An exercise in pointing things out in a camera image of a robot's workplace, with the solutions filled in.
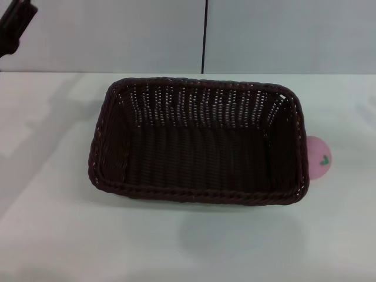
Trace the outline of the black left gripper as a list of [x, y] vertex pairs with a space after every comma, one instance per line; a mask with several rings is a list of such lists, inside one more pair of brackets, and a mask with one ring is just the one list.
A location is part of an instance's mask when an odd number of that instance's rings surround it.
[[14, 54], [38, 9], [30, 0], [13, 0], [1, 17], [1, 57]]

